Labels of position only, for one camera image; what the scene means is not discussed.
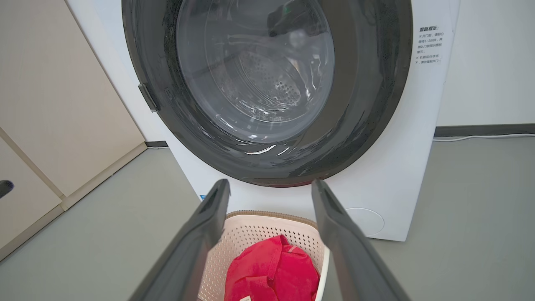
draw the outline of washing machine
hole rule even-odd
[[[113,22],[110,2],[93,0],[100,25],[67,2],[147,140],[161,123],[200,199],[227,178],[229,212],[314,220],[321,178],[368,237],[406,240],[458,0],[123,0]]]

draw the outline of washing machine door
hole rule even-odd
[[[123,19],[149,106],[201,160],[257,185],[355,162],[409,71],[410,0],[124,0]]]

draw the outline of perforated basket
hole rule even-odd
[[[263,211],[237,211],[227,215],[221,240],[208,253],[198,299],[223,301],[226,274],[232,260],[247,247],[281,234],[311,257],[320,274],[316,301],[321,301],[329,249],[323,244],[316,223],[293,215]]]

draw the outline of red cloth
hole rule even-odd
[[[225,301],[314,301],[319,274],[310,257],[284,235],[256,243],[232,261]]]

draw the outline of white cabinet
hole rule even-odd
[[[62,198],[144,142],[63,0],[2,0],[0,41],[0,128]]]
[[[1,0],[0,41],[1,260],[146,145],[64,0]]]
[[[57,207],[61,200],[2,139],[0,139],[0,180],[10,180],[15,184],[15,188],[0,199],[0,260],[2,260],[18,246],[6,247],[6,245]]]

